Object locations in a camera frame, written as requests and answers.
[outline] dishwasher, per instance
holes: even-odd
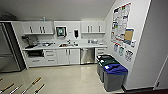
[[[80,64],[95,63],[95,48],[81,48],[80,61]]]

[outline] black trash bin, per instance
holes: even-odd
[[[104,88],[107,92],[121,89],[123,80],[128,70],[121,64],[110,64],[103,67]]]
[[[98,55],[96,60],[97,60],[97,74],[100,76],[100,61],[103,59],[114,59],[111,55]]]

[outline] drawer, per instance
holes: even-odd
[[[44,53],[52,53],[52,52],[56,52],[56,50],[43,50]]]
[[[106,50],[106,48],[96,48],[97,52],[104,52]]]
[[[37,67],[37,66],[44,66],[45,65],[45,58],[28,58],[28,65],[29,67]]]
[[[105,52],[97,52],[97,55],[102,55],[104,54]]]
[[[55,58],[57,56],[56,56],[56,53],[48,52],[48,53],[44,53],[44,57],[45,58]]]
[[[57,58],[46,59],[46,63],[47,63],[48,66],[58,65],[57,64]]]

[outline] poster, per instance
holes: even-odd
[[[125,36],[124,36],[124,43],[131,44],[132,36],[133,36],[134,29],[126,29]]]
[[[117,52],[117,49],[118,49],[118,45],[115,44],[115,45],[114,45],[114,52]]]
[[[116,8],[113,11],[113,22],[111,33],[111,42],[119,45],[123,44],[125,30],[128,22],[128,14],[130,11],[131,3],[125,4],[121,7]]]
[[[123,52],[124,52],[124,48],[123,48],[123,47],[120,47],[120,48],[119,48],[119,52],[118,52],[119,55],[120,55],[120,56],[123,56]]]
[[[133,55],[133,52],[131,52],[130,50],[127,50],[126,53],[125,53],[125,59],[127,61],[131,62],[132,55]]]

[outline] trash bin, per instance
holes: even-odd
[[[104,88],[107,92],[121,89],[123,80],[128,70],[121,64],[110,64],[103,67],[104,72]]]
[[[103,66],[109,65],[109,64],[119,64],[118,61],[115,59],[103,59],[99,63],[99,70],[100,70],[100,81],[104,82],[104,68]]]
[[[114,59],[111,55],[98,55],[96,60],[97,60],[97,74],[100,76],[100,64],[99,62],[103,59]]]

